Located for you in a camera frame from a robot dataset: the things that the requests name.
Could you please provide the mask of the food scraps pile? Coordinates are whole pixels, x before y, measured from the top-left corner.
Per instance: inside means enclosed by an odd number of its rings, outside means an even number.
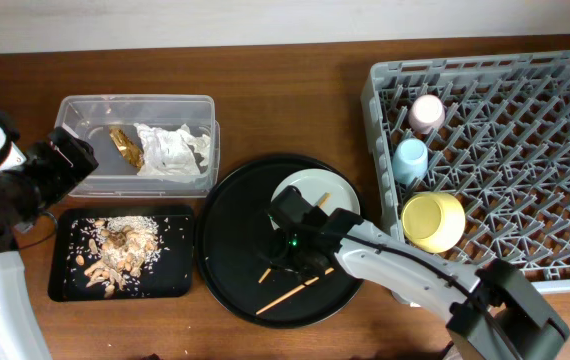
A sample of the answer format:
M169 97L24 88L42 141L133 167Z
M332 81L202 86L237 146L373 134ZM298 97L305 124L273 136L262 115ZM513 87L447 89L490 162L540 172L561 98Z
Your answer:
M159 223L145 216L81 218L71 235L69 282L105 299L143 295L142 277L169 251Z

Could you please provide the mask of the pink cup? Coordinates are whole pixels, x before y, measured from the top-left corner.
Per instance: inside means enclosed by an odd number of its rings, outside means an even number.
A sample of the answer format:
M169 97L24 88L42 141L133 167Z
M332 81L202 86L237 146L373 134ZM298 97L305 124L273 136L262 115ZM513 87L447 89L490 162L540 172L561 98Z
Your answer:
M409 125L421 134L438 130L445 120L445 107L441 100L430 94L419 96L409 112Z

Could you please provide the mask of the white napkin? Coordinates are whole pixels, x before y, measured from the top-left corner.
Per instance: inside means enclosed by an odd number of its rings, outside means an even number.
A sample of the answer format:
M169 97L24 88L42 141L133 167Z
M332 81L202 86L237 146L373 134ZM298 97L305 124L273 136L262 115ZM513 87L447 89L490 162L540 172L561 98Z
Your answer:
M197 176L209 166L209 135L194 136L186 124L173 131L139 123L135 128L143 151L139 176Z

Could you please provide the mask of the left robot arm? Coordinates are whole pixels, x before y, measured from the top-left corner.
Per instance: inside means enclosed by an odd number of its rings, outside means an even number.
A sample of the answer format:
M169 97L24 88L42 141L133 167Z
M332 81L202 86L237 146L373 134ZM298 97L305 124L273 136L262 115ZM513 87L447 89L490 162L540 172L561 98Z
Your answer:
M0 359L48 359L51 354L31 306L16 233L46 216L98 166L93 148L56 127L21 151L19 131L0 111Z

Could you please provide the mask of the blue cup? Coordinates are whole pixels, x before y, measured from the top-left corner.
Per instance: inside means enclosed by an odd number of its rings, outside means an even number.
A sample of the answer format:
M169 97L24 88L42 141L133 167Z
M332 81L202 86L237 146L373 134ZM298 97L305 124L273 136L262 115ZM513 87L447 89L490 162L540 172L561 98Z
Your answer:
M409 186L417 179L423 179L428 168L428 149L419 139L408 138L397 146L392 158L394 180Z

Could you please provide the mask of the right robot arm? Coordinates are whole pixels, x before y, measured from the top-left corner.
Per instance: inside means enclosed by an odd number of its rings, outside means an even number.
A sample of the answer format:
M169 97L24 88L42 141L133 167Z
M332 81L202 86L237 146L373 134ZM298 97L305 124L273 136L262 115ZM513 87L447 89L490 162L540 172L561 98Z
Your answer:
M442 319L463 359L554 359L570 338L566 322L508 262L440 259L354 212L326 214L294 186L273 197L267 214L283 235L272 267L305 280L341 270L381 285Z

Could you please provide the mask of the yellow bowl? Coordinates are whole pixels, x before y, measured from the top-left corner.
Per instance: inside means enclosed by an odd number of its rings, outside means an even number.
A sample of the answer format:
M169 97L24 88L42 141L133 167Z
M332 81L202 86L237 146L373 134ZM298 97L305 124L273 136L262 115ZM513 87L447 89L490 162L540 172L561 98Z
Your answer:
M446 252L463 237L466 215L451 194L420 193L403 206L401 225L405 238L428 253Z

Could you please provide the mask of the gold snack wrapper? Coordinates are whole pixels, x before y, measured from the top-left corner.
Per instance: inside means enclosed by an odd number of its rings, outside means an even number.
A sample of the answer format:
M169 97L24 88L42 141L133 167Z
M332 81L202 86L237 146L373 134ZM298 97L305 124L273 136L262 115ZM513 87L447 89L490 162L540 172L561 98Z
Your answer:
M118 127L109 127L109 136L121 156L133 167L140 169L144 164L143 152L130 138Z

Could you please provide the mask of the wooden chopstick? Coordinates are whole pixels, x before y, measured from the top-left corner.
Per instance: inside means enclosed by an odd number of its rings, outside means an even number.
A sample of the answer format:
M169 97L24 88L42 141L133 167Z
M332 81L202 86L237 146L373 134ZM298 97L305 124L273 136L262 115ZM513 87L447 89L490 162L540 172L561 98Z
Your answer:
M324 275L329 275L332 272L334 272L334 268L330 267L328 269L326 269L324 271ZM265 272L261 275L261 277L258 280L259 284L262 284L264 282L264 280L267 278L267 276L272 272L272 270L270 268L266 269ZM320 277L313 277L309 280L304 281L303 283L299 284L298 286L296 286L295 288L289 290L288 292L286 292L285 294L281 295L280 297L278 297L277 299L275 299L274 301L272 301L271 303L265 305L264 307L262 307L261 309L259 309L258 311L256 311L255 315L260 315L264 312L266 312L267 310L275 307L276 305L284 302L285 300L289 299L290 297L294 296L295 294L297 294L298 292L300 292L301 290L303 290L306 287L309 287L310 285L314 284L315 282L317 282L320 279Z
M310 205L298 189L283 190L270 204L267 215L275 227L269 249L261 256L268 267L258 280L262 283L271 272L292 273L301 281L311 280L330 268L329 260L312 248L315 231L327 220L323 206L331 197L324 193Z

